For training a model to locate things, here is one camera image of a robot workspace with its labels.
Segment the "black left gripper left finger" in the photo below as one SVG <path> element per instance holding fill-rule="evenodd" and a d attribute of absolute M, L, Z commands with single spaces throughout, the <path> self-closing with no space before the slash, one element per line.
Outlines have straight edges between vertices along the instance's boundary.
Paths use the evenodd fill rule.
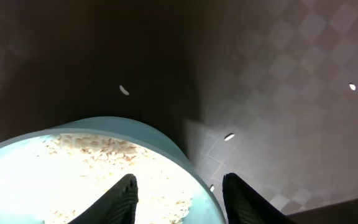
<path fill-rule="evenodd" d="M 69 224 L 134 224 L 138 201 L 137 179 L 126 174 Z"/>

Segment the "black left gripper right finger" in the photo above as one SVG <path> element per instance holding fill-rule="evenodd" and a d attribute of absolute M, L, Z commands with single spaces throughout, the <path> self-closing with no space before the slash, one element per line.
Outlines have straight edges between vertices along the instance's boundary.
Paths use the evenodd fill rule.
<path fill-rule="evenodd" d="M 295 224 L 235 173 L 223 177 L 223 198 L 228 224 Z"/>

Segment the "light blue rice bowl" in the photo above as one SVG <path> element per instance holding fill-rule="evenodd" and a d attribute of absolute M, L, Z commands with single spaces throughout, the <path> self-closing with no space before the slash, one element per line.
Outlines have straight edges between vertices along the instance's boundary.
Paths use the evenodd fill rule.
<path fill-rule="evenodd" d="M 120 182 L 133 223 L 225 221 L 170 138 L 131 119 L 95 117 L 0 143 L 0 223 L 105 222 Z"/>

